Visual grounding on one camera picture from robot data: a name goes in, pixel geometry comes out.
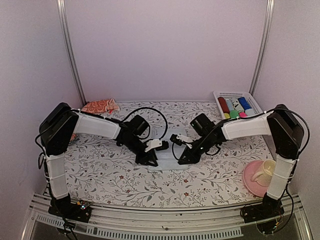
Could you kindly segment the light blue terry towel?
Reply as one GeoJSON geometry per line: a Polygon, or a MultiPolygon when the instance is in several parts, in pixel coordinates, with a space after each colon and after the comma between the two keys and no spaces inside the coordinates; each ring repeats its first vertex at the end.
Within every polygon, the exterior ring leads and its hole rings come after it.
{"type": "MultiPolygon", "coordinates": [[[[162,128],[153,128],[151,132],[152,139],[158,139],[163,134],[164,130],[162,128]]],[[[149,171],[184,171],[189,168],[189,165],[178,164],[178,160],[175,159],[172,153],[172,142],[170,141],[170,137],[172,134],[178,135],[187,135],[187,132],[183,128],[169,128],[167,130],[166,135],[162,138],[162,140],[167,141],[169,143],[169,148],[166,150],[155,151],[157,157],[158,166],[147,166],[149,171]]],[[[180,157],[185,149],[185,145],[179,146],[174,145],[174,154],[176,157],[180,157]]]]}

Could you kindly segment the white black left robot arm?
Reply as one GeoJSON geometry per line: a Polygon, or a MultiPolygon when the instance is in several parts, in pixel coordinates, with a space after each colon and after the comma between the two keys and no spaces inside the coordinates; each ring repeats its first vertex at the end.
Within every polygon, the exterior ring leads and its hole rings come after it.
{"type": "Polygon", "coordinates": [[[162,139],[143,141],[141,135],[150,125],[136,115],[130,121],[107,118],[94,113],[72,109],[61,102],[39,127],[46,179],[49,183],[51,205],[63,217],[70,217],[83,207],[71,202],[67,188],[65,154],[78,135],[103,137],[127,147],[135,154],[136,163],[157,166],[155,151],[164,146],[162,139]]]}

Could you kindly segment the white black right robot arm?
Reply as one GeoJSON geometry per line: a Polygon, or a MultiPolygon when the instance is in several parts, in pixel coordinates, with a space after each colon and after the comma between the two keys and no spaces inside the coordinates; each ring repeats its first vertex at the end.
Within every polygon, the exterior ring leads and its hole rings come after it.
{"type": "Polygon", "coordinates": [[[284,104],[254,116],[223,119],[213,123],[201,113],[190,125],[199,135],[194,141],[180,140],[186,147],[178,158],[178,164],[197,164],[201,156],[213,146],[234,139],[251,136],[271,136],[275,146],[275,167],[270,184],[257,211],[262,218],[269,218],[281,206],[283,194],[294,176],[300,154],[306,148],[302,143],[310,131],[307,123],[300,124],[302,117],[284,104]]]}

